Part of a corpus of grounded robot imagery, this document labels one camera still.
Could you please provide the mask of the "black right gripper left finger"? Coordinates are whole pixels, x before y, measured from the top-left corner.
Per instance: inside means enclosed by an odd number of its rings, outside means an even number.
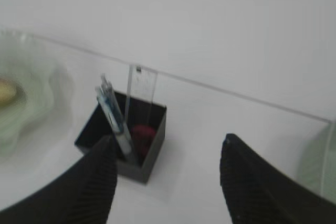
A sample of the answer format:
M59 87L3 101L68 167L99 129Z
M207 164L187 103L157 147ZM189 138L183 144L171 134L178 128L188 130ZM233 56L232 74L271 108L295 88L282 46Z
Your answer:
M1 210L1 223L107 223L117 171L114 140L105 136L50 184Z

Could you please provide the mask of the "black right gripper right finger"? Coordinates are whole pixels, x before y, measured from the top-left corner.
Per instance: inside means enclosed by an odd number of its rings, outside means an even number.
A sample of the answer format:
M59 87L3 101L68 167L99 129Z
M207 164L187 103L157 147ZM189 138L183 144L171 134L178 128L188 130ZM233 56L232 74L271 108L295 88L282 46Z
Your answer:
M228 133L220 186L232 223L335 223L335 204L305 189Z

